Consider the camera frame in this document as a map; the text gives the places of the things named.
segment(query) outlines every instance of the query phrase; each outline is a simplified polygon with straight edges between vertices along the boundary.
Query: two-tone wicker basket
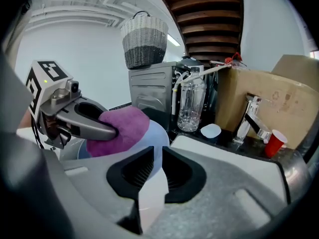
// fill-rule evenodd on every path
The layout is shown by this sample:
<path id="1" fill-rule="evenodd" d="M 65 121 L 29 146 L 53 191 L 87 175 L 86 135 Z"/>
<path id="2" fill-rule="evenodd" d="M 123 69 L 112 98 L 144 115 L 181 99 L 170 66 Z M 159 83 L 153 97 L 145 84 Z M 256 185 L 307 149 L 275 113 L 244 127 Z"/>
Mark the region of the two-tone wicker basket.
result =
<path id="1" fill-rule="evenodd" d="M 137 12 L 121 28 L 128 69 L 161 63 L 167 46 L 168 25 L 146 11 Z"/>

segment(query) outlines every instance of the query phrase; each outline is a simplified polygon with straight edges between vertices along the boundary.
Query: plastic bottle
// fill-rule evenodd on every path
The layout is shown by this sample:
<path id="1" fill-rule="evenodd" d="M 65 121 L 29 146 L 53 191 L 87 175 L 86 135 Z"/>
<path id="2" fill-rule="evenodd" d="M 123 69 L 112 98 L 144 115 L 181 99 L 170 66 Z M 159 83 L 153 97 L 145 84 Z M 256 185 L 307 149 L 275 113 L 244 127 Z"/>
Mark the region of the plastic bottle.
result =
<path id="1" fill-rule="evenodd" d="M 198 76 L 199 68 L 192 67 L 190 77 Z M 206 84 L 200 78 L 182 83 L 180 109 L 177 126 L 185 132 L 194 132 L 198 129 L 201 111 L 206 94 Z"/>

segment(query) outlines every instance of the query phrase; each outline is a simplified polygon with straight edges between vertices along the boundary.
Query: red cup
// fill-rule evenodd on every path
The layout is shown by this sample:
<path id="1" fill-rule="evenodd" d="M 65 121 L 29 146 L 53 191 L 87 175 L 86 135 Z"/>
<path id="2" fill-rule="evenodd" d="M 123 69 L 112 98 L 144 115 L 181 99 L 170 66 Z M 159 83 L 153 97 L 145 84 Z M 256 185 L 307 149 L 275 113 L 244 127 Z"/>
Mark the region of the red cup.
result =
<path id="1" fill-rule="evenodd" d="M 284 143 L 288 142 L 287 138 L 278 130 L 274 129 L 272 132 L 273 133 L 270 136 L 269 142 L 265 147 L 265 153 L 269 158 L 273 157 L 278 152 L 278 150 L 284 145 Z"/>

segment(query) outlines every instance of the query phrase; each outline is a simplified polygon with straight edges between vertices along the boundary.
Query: purple cloth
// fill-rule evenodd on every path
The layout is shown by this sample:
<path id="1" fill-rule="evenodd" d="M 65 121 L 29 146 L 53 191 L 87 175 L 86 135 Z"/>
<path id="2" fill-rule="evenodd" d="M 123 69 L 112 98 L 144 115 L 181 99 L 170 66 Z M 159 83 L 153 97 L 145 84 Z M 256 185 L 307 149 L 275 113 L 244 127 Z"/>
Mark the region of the purple cloth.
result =
<path id="1" fill-rule="evenodd" d="M 116 127 L 119 135 L 110 141 L 87 140 L 86 149 L 92 157 L 129 150 L 142 139 L 150 125 L 149 117 L 133 106 L 104 112 L 99 120 Z"/>

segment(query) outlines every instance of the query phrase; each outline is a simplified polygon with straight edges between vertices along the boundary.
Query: faucet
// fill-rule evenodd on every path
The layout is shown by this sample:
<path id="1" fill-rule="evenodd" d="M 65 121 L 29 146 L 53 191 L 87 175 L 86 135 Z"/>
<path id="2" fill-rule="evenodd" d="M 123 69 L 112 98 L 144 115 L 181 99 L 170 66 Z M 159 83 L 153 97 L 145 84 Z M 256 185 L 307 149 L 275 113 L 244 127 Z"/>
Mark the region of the faucet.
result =
<path id="1" fill-rule="evenodd" d="M 271 136 L 270 130 L 257 117 L 257 111 L 261 100 L 262 98 L 256 95 L 250 93 L 246 95 L 246 110 L 234 132 L 234 142 L 242 144 L 250 127 L 253 128 L 259 138 L 262 140 L 269 140 Z"/>

